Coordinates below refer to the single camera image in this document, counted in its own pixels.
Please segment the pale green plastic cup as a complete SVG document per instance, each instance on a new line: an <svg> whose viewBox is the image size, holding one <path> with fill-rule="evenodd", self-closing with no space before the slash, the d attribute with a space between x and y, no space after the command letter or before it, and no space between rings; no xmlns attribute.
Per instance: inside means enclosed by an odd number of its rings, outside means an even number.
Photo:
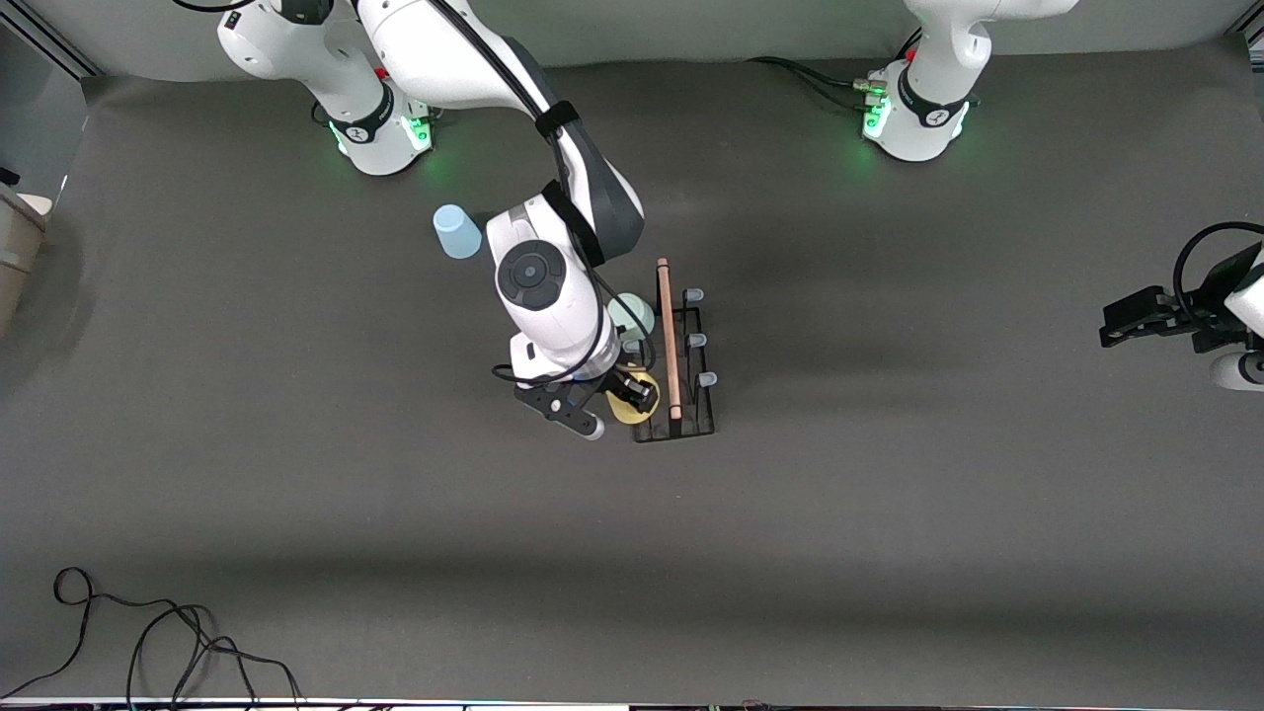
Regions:
<svg viewBox="0 0 1264 711"><path fill-rule="evenodd" d="M647 342L656 316L650 304L636 294L621 292L605 302L619 342Z"/></svg>

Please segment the light blue plastic cup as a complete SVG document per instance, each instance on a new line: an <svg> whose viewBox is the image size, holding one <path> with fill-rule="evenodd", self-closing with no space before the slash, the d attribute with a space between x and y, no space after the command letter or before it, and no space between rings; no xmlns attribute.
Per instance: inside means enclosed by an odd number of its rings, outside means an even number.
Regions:
<svg viewBox="0 0 1264 711"><path fill-rule="evenodd" d="M439 245L453 261L469 261L483 245L483 232L470 214L459 205L442 205L431 218Z"/></svg>

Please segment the yellow plastic cup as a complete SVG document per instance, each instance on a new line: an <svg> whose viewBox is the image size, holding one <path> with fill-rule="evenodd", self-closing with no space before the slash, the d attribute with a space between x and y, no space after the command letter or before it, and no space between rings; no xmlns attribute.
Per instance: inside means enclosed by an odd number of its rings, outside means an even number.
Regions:
<svg viewBox="0 0 1264 711"><path fill-rule="evenodd" d="M619 368L621 369L645 369L642 367L619 367ZM655 412L653 414L616 414L614 412L614 400L609 399L608 396L605 396L605 401L608 401L608 404L609 404L609 407L612 410L612 415L618 420L618 423L622 423L624 425L638 425L638 424L648 423L650 417L655 414Z"/></svg>

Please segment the black wire cup holder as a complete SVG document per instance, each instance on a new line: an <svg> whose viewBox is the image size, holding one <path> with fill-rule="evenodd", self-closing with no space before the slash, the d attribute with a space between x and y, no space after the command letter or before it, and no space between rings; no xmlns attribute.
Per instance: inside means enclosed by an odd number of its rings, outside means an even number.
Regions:
<svg viewBox="0 0 1264 711"><path fill-rule="evenodd" d="M708 436L718 429L712 391L718 374L710 368L707 329L702 319L705 292L672 282L672 264L659 257L652 307L656 324L647 342L623 343L629 367L648 369L660 387L659 410L648 423L629 425L636 444Z"/></svg>

